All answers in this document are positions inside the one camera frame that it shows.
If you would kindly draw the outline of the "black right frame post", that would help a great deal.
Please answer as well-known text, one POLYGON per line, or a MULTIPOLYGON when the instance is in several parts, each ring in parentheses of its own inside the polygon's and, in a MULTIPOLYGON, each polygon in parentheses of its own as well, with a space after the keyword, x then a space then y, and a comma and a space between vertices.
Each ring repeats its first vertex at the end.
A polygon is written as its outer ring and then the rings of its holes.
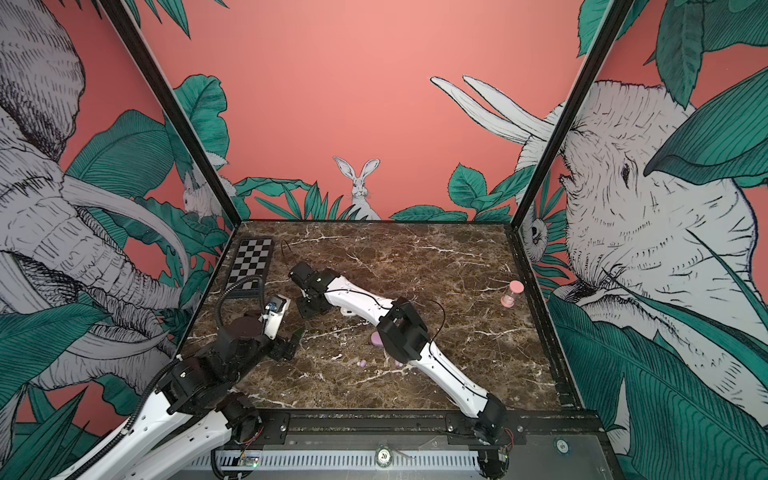
POLYGON ((554 132, 546 144, 546 148, 538 162, 531 181, 525 191, 522 201, 511 220, 511 227, 517 230, 522 226, 522 222, 534 202, 535 195, 544 183, 555 158, 559 155, 559 149, 564 145, 565 137, 571 128, 576 115, 583 106, 589 90, 595 81, 604 61, 607 57, 618 33, 621 29, 630 8, 633 5, 631 0, 615 0, 608 5, 594 42, 590 47, 588 55, 573 88, 563 107, 558 122, 555 125, 554 132))

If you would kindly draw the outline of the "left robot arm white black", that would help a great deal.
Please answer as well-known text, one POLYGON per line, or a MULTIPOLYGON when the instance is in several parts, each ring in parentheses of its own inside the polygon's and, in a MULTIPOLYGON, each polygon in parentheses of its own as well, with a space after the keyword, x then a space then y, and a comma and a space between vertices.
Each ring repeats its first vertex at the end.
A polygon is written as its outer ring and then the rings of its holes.
POLYGON ((163 367, 129 418, 59 478, 168 479, 229 442, 251 446, 265 423, 233 388, 266 358, 292 359, 303 334, 278 334, 289 298, 258 299, 260 310, 219 322, 213 342, 163 367))

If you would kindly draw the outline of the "black frame post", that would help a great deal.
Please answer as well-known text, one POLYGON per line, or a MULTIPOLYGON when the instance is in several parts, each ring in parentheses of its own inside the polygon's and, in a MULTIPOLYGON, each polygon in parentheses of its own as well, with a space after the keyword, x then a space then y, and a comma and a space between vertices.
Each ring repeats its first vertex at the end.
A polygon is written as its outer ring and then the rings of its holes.
POLYGON ((114 0, 101 0, 99 4, 152 90, 153 95, 160 103, 175 133, 179 135, 185 149, 200 169, 212 193, 223 208, 225 218, 235 228, 239 227, 242 219, 231 201, 231 195, 225 191, 217 171, 209 162, 202 142, 140 33, 128 7, 123 1, 114 0))
POLYGON ((571 128, 576 115, 583 106, 589 90, 595 81, 604 61, 607 57, 618 33, 621 29, 630 8, 633 5, 631 0, 615 0, 608 5, 594 42, 590 47, 588 55, 573 88, 563 107, 558 122, 555 125, 554 132, 546 144, 546 148, 538 162, 531 181, 525 191, 522 201, 511 220, 511 227, 517 230, 522 226, 522 222, 534 202, 535 195, 544 183, 555 158, 559 155, 559 149, 564 145, 565 137, 571 128))

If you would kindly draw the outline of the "black left frame post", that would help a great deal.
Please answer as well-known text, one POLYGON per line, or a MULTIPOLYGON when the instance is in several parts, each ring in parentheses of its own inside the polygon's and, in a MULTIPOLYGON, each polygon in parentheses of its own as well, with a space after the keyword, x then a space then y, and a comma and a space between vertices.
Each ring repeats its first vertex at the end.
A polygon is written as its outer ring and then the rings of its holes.
POLYGON ((160 103, 175 133, 179 135, 185 149, 200 169, 212 193, 223 208, 225 218, 235 228, 239 227, 242 219, 231 201, 231 195, 225 191, 217 171, 209 162, 202 142, 140 33, 128 7, 123 1, 114 0, 101 0, 99 4, 152 90, 153 95, 160 103))

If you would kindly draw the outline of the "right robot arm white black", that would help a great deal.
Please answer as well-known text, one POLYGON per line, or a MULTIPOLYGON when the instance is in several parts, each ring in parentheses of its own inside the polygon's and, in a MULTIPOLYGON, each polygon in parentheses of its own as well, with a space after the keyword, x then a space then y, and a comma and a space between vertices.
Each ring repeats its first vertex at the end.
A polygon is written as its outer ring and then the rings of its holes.
POLYGON ((461 413, 473 421, 473 431, 481 442, 493 445, 502 436, 505 405, 442 353, 408 299, 375 295, 332 269, 316 271, 306 262, 296 264, 289 278, 302 292, 297 300, 302 317, 312 318, 337 307, 363 318, 376 328, 391 357, 419 369, 441 387, 461 413))

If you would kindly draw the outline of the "black white checkerboard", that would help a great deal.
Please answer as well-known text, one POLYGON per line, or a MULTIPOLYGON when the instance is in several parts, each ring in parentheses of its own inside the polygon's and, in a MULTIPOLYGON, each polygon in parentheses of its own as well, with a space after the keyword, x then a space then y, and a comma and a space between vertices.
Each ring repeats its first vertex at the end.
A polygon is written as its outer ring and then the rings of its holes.
POLYGON ((229 273, 225 290, 228 291, 243 278, 258 275, 261 283, 249 281, 230 293, 232 298, 254 298, 264 294, 275 241, 273 237, 248 237, 240 240, 229 273))

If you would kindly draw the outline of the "pink earbud charging case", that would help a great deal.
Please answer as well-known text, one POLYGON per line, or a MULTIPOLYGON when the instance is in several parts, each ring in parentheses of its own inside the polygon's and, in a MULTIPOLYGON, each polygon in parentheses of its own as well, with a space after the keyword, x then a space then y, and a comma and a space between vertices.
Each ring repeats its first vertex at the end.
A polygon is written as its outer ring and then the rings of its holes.
POLYGON ((383 341, 382 341, 382 339, 380 337, 380 334, 378 332, 374 332, 371 335, 370 340, 371 340, 371 343, 374 346, 377 346, 377 347, 382 347, 383 346, 383 341))

